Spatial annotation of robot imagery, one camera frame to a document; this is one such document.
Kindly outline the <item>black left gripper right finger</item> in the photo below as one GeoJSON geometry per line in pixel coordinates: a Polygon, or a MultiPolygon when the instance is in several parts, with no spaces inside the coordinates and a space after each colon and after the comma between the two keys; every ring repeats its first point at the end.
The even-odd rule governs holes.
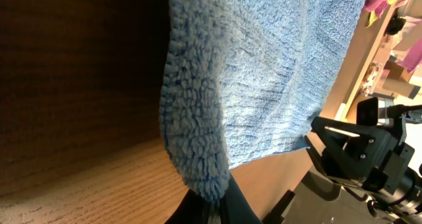
{"type": "Polygon", "coordinates": [[[221,224],[262,224],[233,175],[230,175],[228,188],[220,200],[220,220],[221,224]]]}

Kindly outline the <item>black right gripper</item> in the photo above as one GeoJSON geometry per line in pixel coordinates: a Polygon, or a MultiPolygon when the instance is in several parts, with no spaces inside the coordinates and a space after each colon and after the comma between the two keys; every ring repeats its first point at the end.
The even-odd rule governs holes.
{"type": "Polygon", "coordinates": [[[357,105],[354,124],[316,117],[311,123],[324,149],[310,144],[307,153],[321,176],[332,182],[325,191],[317,176],[305,176],[307,188],[333,202],[342,190],[366,202],[375,219],[421,224],[421,171],[408,165],[414,148],[406,144],[406,123],[421,123],[420,105],[379,106],[378,98],[357,105]]]}

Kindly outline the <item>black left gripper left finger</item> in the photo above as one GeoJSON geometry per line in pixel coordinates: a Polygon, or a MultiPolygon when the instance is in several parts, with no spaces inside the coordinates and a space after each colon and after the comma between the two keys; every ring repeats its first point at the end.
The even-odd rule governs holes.
{"type": "Polygon", "coordinates": [[[189,189],[165,224],[207,224],[210,202],[189,189]]]}

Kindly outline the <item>blue microfiber cloth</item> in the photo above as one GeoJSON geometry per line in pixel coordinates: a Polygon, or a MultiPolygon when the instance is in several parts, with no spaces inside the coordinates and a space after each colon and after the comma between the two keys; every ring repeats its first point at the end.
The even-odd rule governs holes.
{"type": "Polygon", "coordinates": [[[365,0],[169,0],[160,99],[184,184],[220,200],[231,169],[303,149],[365,0]]]}

